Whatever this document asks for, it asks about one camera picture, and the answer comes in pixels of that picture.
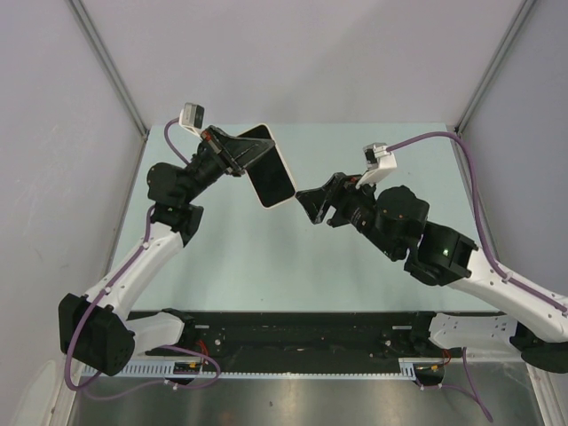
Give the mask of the black phone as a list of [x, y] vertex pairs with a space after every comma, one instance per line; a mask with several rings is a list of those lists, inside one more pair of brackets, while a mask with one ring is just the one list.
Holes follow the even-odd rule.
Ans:
[[276, 138], [270, 128], [261, 123], [243, 131], [237, 137], [271, 139], [274, 142], [274, 146], [245, 173], [260, 204], [265, 209], [272, 209], [293, 198], [296, 194], [296, 185], [280, 155]]

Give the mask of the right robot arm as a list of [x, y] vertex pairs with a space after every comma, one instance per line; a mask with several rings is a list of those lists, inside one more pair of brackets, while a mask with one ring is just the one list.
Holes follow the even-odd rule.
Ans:
[[567, 371], [567, 300], [491, 265], [471, 238], [428, 221], [429, 204], [406, 186], [378, 193], [359, 176], [335, 173], [323, 186], [300, 191], [296, 199], [313, 224], [326, 219], [336, 228], [353, 226], [391, 261], [401, 261], [414, 279], [475, 296], [499, 310], [493, 317], [452, 317], [438, 313], [409, 334], [411, 349], [429, 356], [438, 348], [468, 348], [490, 356], [517, 355], [550, 373]]

